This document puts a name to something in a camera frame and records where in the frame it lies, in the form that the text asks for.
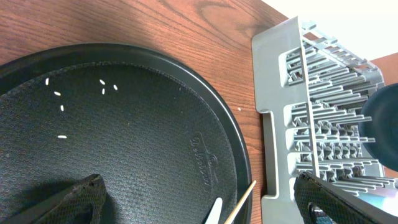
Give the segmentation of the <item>dark blue plate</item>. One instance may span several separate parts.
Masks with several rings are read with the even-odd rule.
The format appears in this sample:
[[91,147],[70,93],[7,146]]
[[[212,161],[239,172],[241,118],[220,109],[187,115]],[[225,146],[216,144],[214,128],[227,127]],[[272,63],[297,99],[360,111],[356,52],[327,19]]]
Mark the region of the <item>dark blue plate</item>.
[[359,123],[359,135],[374,138],[364,147],[387,168],[397,170],[397,84],[385,86],[373,93],[363,105],[361,114],[372,118]]

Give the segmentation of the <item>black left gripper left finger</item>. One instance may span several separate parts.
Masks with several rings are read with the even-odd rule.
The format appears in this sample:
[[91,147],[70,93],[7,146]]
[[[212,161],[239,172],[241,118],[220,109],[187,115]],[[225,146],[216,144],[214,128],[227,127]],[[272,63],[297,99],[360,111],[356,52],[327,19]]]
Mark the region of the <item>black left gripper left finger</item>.
[[43,202],[4,220],[5,224],[89,223],[98,224],[106,201],[106,186],[92,174]]

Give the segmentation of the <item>wooden chopstick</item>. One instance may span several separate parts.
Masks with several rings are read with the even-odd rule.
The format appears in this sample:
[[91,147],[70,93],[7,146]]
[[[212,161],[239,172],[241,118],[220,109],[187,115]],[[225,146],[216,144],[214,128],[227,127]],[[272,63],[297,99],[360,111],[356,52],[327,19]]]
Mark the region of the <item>wooden chopstick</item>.
[[236,204],[235,208],[233,209],[233,211],[230,213],[229,217],[226,219],[224,224],[232,224],[232,222],[234,221],[234,219],[236,218],[236,216],[238,215],[240,209],[242,208],[242,206],[244,205],[244,203],[246,202],[246,200],[248,199],[249,195],[251,194],[252,190],[254,189],[255,185],[257,184],[257,181],[254,180],[250,186],[248,187],[248,189],[245,191],[245,193],[243,194],[243,196],[241,197],[241,199],[239,200],[239,202]]

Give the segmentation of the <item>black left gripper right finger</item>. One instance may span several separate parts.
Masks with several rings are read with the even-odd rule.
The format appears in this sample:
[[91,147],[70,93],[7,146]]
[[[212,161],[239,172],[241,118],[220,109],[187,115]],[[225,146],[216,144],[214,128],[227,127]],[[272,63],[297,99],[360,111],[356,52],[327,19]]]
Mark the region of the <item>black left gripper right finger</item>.
[[294,197],[305,223],[391,223],[397,217],[335,187],[310,172],[294,184]]

